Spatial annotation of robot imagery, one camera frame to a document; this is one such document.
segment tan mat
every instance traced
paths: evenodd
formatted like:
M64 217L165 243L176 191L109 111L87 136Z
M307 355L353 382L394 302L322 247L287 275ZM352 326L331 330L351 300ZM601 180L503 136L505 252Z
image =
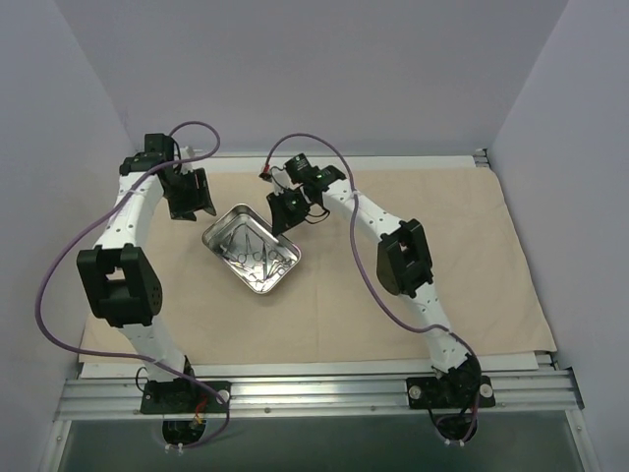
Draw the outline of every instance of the tan mat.
M245 203L270 220L265 199L270 185L257 176L209 178L219 216ZM424 225L445 312L478 354L555 350L491 171L357 172L356 180L362 192L389 212L415 217ZM160 316L193 364L428 357L422 337L397 327L372 300L352 259L348 222L340 215L287 233L303 258L267 295L252 292L201 243L202 232L215 220L200 213L197 223L171 221L162 202L146 248L163 284ZM358 245L377 285L375 246L362 235ZM394 313L416 324L402 303L379 291ZM82 347L133 352L122 334L92 316ZM82 360L108 362L88 356Z

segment bolt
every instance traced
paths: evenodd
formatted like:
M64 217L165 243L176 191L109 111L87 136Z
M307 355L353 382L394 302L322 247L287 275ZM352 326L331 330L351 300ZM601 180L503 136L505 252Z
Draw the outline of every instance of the bolt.
M229 401L229 391L227 390L218 390L218 396L220 396L225 403Z
M414 400L419 400L422 396L422 389L416 385L411 386L411 388L409 388L409 396Z
M479 390L479 393L481 394L481 396L483 396L484 398L491 398L491 396L493 395L493 388L491 388L491 385L488 383L483 383L481 385L481 388Z

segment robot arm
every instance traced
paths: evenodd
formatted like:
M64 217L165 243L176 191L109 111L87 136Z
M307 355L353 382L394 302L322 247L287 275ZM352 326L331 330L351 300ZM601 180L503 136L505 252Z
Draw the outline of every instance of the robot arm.
M174 159L174 141L165 135L146 135L144 152L125 159L120 167L116 204L151 167ZM191 149L185 149L194 157ZM196 220L194 211L216 214L205 173L190 164L149 176L118 213L90 250L80 251L77 266L92 312L122 332L139 354L189 373L186 357L175 346L162 317L162 288L144 255L150 221L162 197L173 219ZM145 363L147 378L157 383L175 380L171 374Z
M286 163L285 170L262 178L272 181L274 186L267 200L275 235L304 221L314 204L338 212L348 220L351 218L355 201L350 183L333 166L319 170L300 154ZM290 188L291 182L299 187ZM377 245L376 274L381 285L402 299L421 326L442 325L450 330L450 321L434 286L432 260L422 225L415 219L401 220L360 192L358 197L356 228ZM447 332L433 329L425 336L432 365L438 371L448 373L466 361L467 349Z

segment silver tray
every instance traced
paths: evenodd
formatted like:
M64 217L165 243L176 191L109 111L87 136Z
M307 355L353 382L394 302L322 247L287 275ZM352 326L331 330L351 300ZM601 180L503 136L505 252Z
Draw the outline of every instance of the silver tray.
M244 204L211 225L202 240L259 294L268 293L302 258L297 246L285 236L273 236L270 224Z

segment rectangular tray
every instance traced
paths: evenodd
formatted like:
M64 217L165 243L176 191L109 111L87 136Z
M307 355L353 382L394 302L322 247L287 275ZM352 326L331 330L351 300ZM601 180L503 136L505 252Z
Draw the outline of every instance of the rectangular tray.
M297 246L285 236L273 236L270 224L244 204L211 225L202 240L258 294L268 293L302 258Z

